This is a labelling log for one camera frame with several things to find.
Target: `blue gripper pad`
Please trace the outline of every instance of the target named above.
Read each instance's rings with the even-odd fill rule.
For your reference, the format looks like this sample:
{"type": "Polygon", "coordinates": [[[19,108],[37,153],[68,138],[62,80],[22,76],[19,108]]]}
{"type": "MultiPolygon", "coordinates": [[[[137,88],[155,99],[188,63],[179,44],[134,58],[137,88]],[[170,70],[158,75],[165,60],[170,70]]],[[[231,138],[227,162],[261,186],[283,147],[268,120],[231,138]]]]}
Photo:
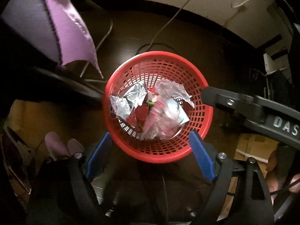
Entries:
{"type": "Polygon", "coordinates": [[[213,181],[216,177],[214,172],[214,162],[205,150],[202,141],[203,140],[200,138],[198,133],[195,133],[194,131],[191,131],[189,133],[189,143],[196,157],[198,165],[203,173],[203,176],[209,181],[213,181]]]}
{"type": "Polygon", "coordinates": [[[86,173],[85,177],[92,182],[95,177],[100,175],[103,172],[103,165],[105,163],[107,153],[109,152],[112,146],[112,138],[109,132],[105,133],[103,138],[99,143],[95,143],[91,145],[91,150],[87,150],[90,154],[87,155],[89,157],[86,164],[86,173]]]}

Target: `crumpled plastic wrapper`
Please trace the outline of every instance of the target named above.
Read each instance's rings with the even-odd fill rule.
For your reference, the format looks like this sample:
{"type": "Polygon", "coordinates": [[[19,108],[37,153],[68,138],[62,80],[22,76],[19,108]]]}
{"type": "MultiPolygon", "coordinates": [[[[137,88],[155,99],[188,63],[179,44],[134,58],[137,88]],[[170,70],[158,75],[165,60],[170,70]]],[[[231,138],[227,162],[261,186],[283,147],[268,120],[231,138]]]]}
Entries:
{"type": "Polygon", "coordinates": [[[115,114],[126,120],[135,108],[143,104],[147,94],[146,83],[141,80],[131,86],[122,97],[111,95],[109,98],[115,114]]]}
{"type": "Polygon", "coordinates": [[[155,83],[155,92],[162,98],[181,99],[189,103],[195,108],[194,102],[191,101],[191,97],[185,90],[184,86],[170,81],[168,79],[161,79],[155,83]]]}
{"type": "Polygon", "coordinates": [[[187,114],[176,100],[159,96],[151,108],[140,137],[142,140],[168,140],[188,121],[187,114]]]}

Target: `red plastic basket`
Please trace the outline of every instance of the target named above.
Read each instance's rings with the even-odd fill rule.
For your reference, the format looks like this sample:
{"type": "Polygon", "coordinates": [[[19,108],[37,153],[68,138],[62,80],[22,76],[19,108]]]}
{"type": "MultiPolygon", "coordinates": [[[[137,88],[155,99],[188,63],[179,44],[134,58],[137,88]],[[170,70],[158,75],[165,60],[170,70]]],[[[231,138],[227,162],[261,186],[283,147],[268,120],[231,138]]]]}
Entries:
{"type": "Polygon", "coordinates": [[[113,141],[128,155],[150,163],[168,163],[192,152],[188,134],[197,130],[204,138],[212,122],[213,108],[202,104],[201,89],[208,84],[202,73],[188,60],[170,52],[145,52],[123,63],[109,79],[103,98],[105,124],[113,141]],[[148,89],[157,80],[166,78],[183,84],[195,108],[186,111],[190,121],[181,133],[170,140],[140,140],[130,125],[118,118],[110,104],[110,95],[120,96],[122,90],[140,80],[148,89]]]}

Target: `black baseboard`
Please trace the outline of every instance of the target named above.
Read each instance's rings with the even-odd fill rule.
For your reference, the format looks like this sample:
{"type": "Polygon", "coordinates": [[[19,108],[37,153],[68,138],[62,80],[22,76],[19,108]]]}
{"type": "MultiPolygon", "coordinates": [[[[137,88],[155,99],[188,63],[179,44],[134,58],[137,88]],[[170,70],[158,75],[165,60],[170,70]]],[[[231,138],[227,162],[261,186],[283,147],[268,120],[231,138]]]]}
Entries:
{"type": "MultiPolygon", "coordinates": [[[[167,17],[173,17],[173,15],[178,11],[178,8],[175,6],[170,6],[163,3],[146,1],[146,0],[93,0],[96,4],[104,8],[105,10],[111,11],[141,11],[148,13],[155,13],[159,15],[164,15],[167,17]]],[[[222,26],[213,22],[201,15],[192,13],[187,10],[181,10],[177,15],[176,19],[193,23],[199,25],[209,31],[214,32],[215,34],[220,34],[222,26]]],[[[238,35],[234,34],[227,28],[223,28],[222,36],[241,47],[244,47],[250,53],[256,53],[257,50],[251,46],[247,41],[243,40],[238,35]]]]}

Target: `basket rim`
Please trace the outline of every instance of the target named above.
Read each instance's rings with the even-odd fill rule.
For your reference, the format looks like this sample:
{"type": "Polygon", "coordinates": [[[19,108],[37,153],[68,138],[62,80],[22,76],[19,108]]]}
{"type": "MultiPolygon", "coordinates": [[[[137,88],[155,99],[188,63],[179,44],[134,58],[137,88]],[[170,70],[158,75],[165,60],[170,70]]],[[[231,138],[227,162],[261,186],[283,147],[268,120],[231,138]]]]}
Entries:
{"type": "MultiPolygon", "coordinates": [[[[138,62],[142,61],[143,58],[148,58],[149,56],[168,56],[168,57],[173,57],[173,58],[176,58],[177,60],[180,60],[182,63],[184,63],[188,67],[190,67],[194,71],[195,74],[197,74],[197,76],[202,81],[202,84],[204,85],[203,88],[208,86],[208,83],[207,83],[205,77],[199,71],[199,69],[197,69],[196,66],[193,65],[190,61],[188,61],[187,59],[185,59],[177,54],[174,54],[171,52],[163,52],[163,51],[151,51],[151,52],[141,53],[139,55],[136,55],[136,56],[128,59],[123,64],[121,64],[115,70],[115,72],[112,74],[112,76],[109,78],[109,80],[106,84],[106,87],[104,90],[104,96],[103,96],[104,122],[105,122],[105,126],[106,126],[108,132],[110,132],[110,134],[112,136],[112,140],[128,155],[134,157],[135,159],[138,159],[138,160],[144,161],[144,162],[148,162],[148,163],[174,162],[174,161],[177,161],[177,160],[187,156],[188,154],[190,154],[192,152],[191,147],[187,148],[185,151],[180,152],[178,154],[172,153],[172,155],[157,155],[156,156],[156,155],[150,155],[150,154],[146,154],[146,153],[142,153],[142,152],[137,153],[136,149],[134,149],[133,147],[123,144],[122,138],[119,137],[118,131],[114,128],[111,113],[110,113],[110,111],[108,111],[108,109],[110,108],[109,93],[111,91],[111,88],[113,86],[115,79],[118,78],[120,73],[123,73],[123,70],[134,66],[138,62]]],[[[203,132],[200,134],[202,139],[205,138],[205,136],[207,135],[207,133],[209,131],[210,125],[212,123],[212,116],[213,116],[213,107],[208,106],[208,105],[205,105],[205,106],[206,106],[205,111],[207,112],[208,118],[207,118],[207,124],[206,124],[205,128],[203,129],[203,132]]]]}

